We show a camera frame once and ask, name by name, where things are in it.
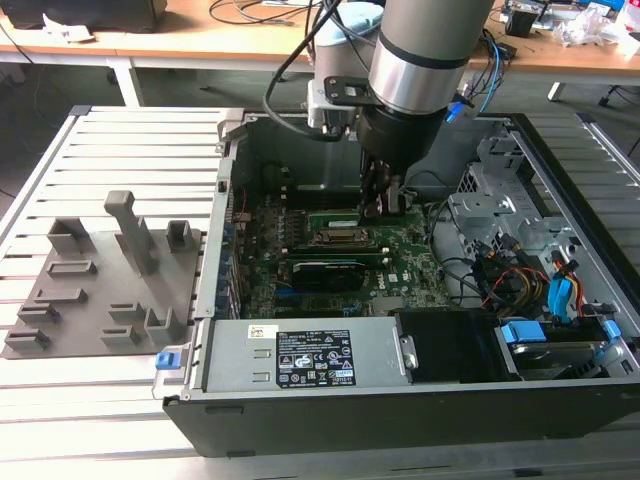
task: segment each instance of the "desk leg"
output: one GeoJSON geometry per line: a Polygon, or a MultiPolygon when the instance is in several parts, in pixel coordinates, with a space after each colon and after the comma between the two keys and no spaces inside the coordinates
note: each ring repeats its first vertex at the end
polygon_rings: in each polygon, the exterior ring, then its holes
{"type": "Polygon", "coordinates": [[[554,83],[553,87],[551,87],[551,90],[549,90],[549,95],[547,95],[547,98],[549,99],[549,101],[556,102],[560,100],[560,95],[562,95],[562,91],[566,86],[567,86],[566,83],[560,83],[560,82],[554,83]]]}
{"type": "Polygon", "coordinates": [[[116,72],[120,92],[127,107],[142,107],[144,99],[142,98],[142,90],[140,82],[136,75],[136,69],[131,64],[131,59],[127,57],[118,57],[109,61],[109,65],[116,72]]]}

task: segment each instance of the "wooden desk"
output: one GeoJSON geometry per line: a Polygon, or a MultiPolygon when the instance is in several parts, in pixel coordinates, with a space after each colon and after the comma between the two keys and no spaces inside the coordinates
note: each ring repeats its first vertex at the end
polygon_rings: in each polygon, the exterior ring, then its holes
{"type": "MultiPolygon", "coordinates": [[[[0,21],[34,63],[99,65],[113,68],[125,104],[143,104],[135,67],[194,68],[199,70],[275,70],[298,45],[303,36],[304,13],[295,17],[296,26],[235,26],[213,20],[208,13],[211,0],[168,0],[158,32],[133,34],[98,32],[97,41],[83,45],[62,44],[41,31],[15,30],[6,18],[0,21]]],[[[289,11],[278,7],[253,7],[259,17],[289,11]]],[[[242,20],[232,5],[216,10],[216,15],[242,20]]],[[[494,19],[487,28],[498,41],[518,49],[508,76],[528,80],[566,83],[640,85],[640,56],[625,59],[616,45],[583,45],[565,48],[551,32],[534,30],[531,38],[506,37],[504,26],[494,19]]],[[[0,61],[25,63],[0,32],[0,61]]],[[[484,68],[486,53],[479,47],[469,62],[471,70],[484,68]]],[[[306,55],[291,71],[311,72],[306,55]]],[[[561,84],[555,94],[561,91],[561,84]]]]}

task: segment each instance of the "motherboard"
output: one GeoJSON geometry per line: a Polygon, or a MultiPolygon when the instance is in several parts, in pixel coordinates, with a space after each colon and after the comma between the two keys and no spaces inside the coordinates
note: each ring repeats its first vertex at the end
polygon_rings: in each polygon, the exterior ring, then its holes
{"type": "Polygon", "coordinates": [[[384,316],[450,305],[420,206],[362,224],[355,210],[298,210],[267,197],[237,231],[240,318],[384,316]]]}

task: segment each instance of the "red wire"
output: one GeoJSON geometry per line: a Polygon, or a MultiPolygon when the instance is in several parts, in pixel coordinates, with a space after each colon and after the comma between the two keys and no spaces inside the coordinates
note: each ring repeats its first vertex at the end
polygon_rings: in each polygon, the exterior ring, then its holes
{"type": "MultiPolygon", "coordinates": [[[[539,275],[545,282],[549,283],[549,278],[542,273],[540,270],[536,270],[534,268],[529,268],[529,267],[517,267],[517,268],[510,268],[509,270],[505,271],[502,275],[500,275],[500,278],[498,278],[498,280],[496,280],[496,283],[493,284],[493,287],[491,287],[491,292],[493,292],[496,288],[498,288],[498,286],[504,281],[504,278],[510,273],[510,272],[519,272],[521,270],[525,270],[527,272],[532,272],[536,275],[539,275]]],[[[484,307],[489,300],[491,300],[491,297],[487,296],[487,298],[484,299],[484,301],[482,302],[482,306],[484,307]]]]}

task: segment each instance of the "metal bracket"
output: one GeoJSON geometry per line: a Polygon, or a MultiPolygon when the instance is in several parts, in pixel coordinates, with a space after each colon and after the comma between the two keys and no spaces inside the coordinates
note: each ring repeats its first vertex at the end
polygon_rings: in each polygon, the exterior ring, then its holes
{"type": "Polygon", "coordinates": [[[382,103],[371,93],[369,80],[360,77],[327,77],[324,79],[327,101],[345,107],[380,106],[382,103]]]}

